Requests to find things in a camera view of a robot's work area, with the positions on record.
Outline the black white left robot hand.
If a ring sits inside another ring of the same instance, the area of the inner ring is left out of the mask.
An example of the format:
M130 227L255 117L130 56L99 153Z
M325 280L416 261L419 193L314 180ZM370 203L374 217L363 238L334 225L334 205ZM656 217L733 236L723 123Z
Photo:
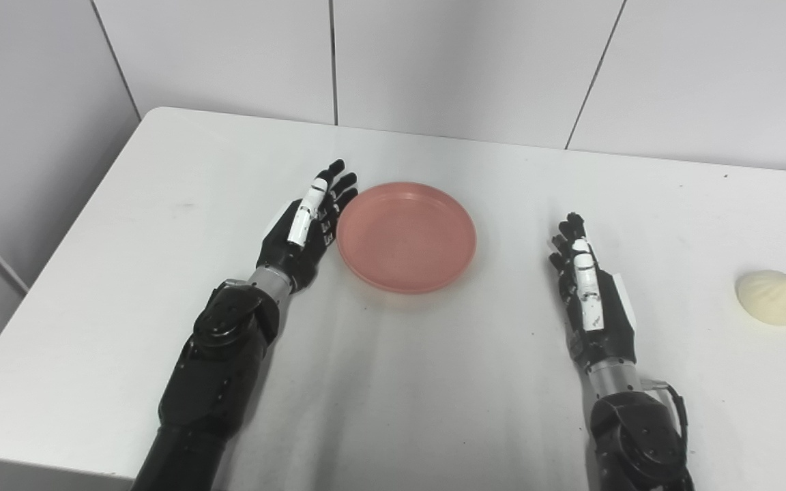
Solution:
M263 239L257 267L288 277L291 292L308 287L318 274L319 261L336 240L340 216L358 196L358 176L333 161L293 200Z

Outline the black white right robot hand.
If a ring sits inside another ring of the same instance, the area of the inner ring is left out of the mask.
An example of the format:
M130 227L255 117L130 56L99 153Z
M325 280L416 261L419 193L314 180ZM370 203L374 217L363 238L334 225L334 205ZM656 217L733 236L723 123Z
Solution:
M549 260L568 317L570 357L582 371L609 359L635 363L630 305L615 276L600 267L584 219L571 212L558 229Z

